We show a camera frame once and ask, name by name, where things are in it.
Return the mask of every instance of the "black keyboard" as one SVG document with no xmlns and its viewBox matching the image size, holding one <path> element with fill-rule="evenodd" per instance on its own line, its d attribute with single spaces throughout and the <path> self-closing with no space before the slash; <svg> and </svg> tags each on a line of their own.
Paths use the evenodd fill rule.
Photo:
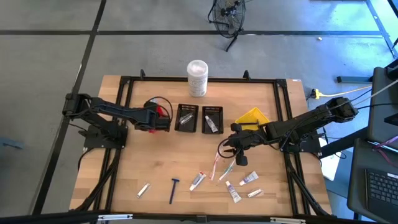
<svg viewBox="0 0 398 224">
<path fill-rule="evenodd" d="M 392 221 L 398 212 L 398 175 L 366 169 L 365 177 L 367 209 Z"/>
</svg>

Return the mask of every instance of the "black basket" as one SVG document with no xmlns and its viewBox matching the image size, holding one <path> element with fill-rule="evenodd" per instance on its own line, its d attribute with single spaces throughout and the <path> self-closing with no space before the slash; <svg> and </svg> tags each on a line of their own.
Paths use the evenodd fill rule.
<svg viewBox="0 0 398 224">
<path fill-rule="evenodd" d="M 223 122 L 223 107 L 222 106 L 203 106 L 201 108 L 201 132 L 203 134 L 223 134 L 224 133 L 224 122 Z M 208 116 L 213 123 L 216 125 L 218 131 L 211 131 L 210 126 L 206 122 L 205 116 Z"/>
<path fill-rule="evenodd" d="M 185 124 L 180 124 L 180 118 L 193 112 L 193 118 L 191 118 Z M 185 105 L 178 104 L 177 119 L 175 120 L 174 130 L 194 133 L 197 131 L 199 106 L 197 105 Z"/>
</svg>

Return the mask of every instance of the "wooden table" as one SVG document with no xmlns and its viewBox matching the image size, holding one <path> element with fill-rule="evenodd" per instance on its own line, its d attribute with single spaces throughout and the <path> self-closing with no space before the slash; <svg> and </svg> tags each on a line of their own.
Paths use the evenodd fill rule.
<svg viewBox="0 0 398 224">
<path fill-rule="evenodd" d="M 115 102 L 120 76 L 104 76 L 99 97 Z M 300 80 L 287 80 L 293 116 L 307 111 L 303 86 Z M 188 94 L 185 82 L 134 82 L 130 107 L 142 107 L 153 96 L 163 96 L 173 106 L 173 121 L 170 132 L 158 131 L 151 134 L 136 131 L 129 124 L 129 136 L 122 150 L 121 160 L 113 195 L 113 212 L 208 214 L 208 215 L 281 215 L 291 216 L 289 188 L 282 153 L 269 146 L 254 147 L 245 152 L 248 166 L 235 166 L 232 173 L 222 182 L 218 177 L 230 163 L 220 160 L 216 180 L 206 178 L 193 192 L 189 191 L 199 171 L 210 175 L 219 142 L 232 132 L 230 124 L 244 113 L 258 107 L 270 121 L 277 120 L 274 91 L 271 84 L 263 83 L 209 83 L 203 98 Z M 169 108 L 166 102 L 159 102 Z M 197 131 L 182 133 L 174 131 L 175 116 L 179 103 L 200 106 Z M 201 133 L 201 106 L 222 106 L 224 113 L 224 134 Z M 70 208 L 79 206 L 93 190 L 100 175 L 104 150 L 95 149 L 82 162 Z M 318 159 L 311 154 L 301 153 L 305 182 L 318 203 L 331 213 L 325 182 Z M 239 181 L 252 171 L 259 179 L 239 186 Z M 173 204 L 169 205 L 172 189 L 171 178 L 178 178 Z M 234 203 L 225 181 L 232 183 L 242 201 Z M 136 197 L 142 186 L 149 182 L 151 188 L 140 198 Z M 256 188 L 265 194 L 248 198 L 247 194 Z M 101 207 L 104 207 L 107 190 L 104 190 Z M 299 211 L 303 213 L 299 188 L 296 186 Z"/>
</svg>

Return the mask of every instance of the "gray floor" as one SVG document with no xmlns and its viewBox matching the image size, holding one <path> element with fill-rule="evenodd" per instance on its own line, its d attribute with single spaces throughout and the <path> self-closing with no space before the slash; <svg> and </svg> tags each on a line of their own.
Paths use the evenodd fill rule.
<svg viewBox="0 0 398 224">
<path fill-rule="evenodd" d="M 99 4 L 98 0 L 3 0 L 0 29 L 91 29 Z M 112 0 L 100 29 L 214 30 L 206 22 L 210 6 L 211 0 Z M 244 28 L 377 30 L 364 2 L 308 0 L 249 2 Z M 2 217 L 30 211 L 61 120 L 63 98 L 75 81 L 87 40 L 85 35 L 0 36 L 0 136 L 25 144 L 23 150 L 5 147 L 0 153 Z M 380 37 L 319 41 L 304 36 L 242 36 L 226 53 L 228 42 L 218 35 L 97 37 L 81 92 L 96 95 L 103 75 L 138 75 L 140 69 L 147 75 L 184 76 L 189 61 L 202 59 L 213 77 L 241 77 L 249 70 L 256 78 L 298 78 L 306 93 L 318 88 L 329 94 L 362 86 L 337 84 L 337 76 L 370 76 L 374 67 L 393 59 Z M 310 100 L 309 108 L 327 100 Z M 341 137 L 363 128 L 367 120 L 368 111 L 361 111 L 350 123 L 326 128 L 330 136 Z M 69 128 L 44 212 L 67 211 L 82 142 L 77 130 Z M 333 213 L 345 217 L 344 201 L 332 195 L 330 200 Z"/>
</svg>

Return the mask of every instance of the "white cylindrical container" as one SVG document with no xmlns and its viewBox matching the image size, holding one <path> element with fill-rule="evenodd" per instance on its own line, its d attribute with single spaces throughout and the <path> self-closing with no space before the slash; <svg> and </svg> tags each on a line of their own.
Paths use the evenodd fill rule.
<svg viewBox="0 0 398 224">
<path fill-rule="evenodd" d="M 194 97 L 201 97 L 207 91 L 207 76 L 209 68 L 202 60 L 193 60 L 187 66 L 189 94 Z"/>
</svg>

